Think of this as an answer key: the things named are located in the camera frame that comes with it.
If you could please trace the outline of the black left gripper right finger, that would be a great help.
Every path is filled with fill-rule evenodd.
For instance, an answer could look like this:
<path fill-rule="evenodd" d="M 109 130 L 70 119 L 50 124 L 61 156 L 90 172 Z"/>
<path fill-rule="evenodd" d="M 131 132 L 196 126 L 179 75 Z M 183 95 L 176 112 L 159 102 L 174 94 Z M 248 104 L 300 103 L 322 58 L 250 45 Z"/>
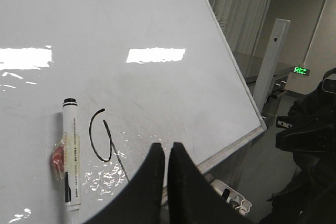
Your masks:
<path fill-rule="evenodd" d="M 170 223 L 251 223 L 213 189 L 180 142 L 170 151 L 167 195 Z"/>

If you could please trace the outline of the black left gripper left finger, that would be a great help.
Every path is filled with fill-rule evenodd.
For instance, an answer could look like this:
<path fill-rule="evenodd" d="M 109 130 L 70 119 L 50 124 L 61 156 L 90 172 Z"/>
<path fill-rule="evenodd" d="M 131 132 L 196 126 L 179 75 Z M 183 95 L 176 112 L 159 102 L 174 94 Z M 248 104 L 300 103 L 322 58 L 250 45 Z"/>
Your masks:
<path fill-rule="evenodd" d="M 164 169 L 162 146 L 153 143 L 122 192 L 86 223 L 159 223 Z"/>

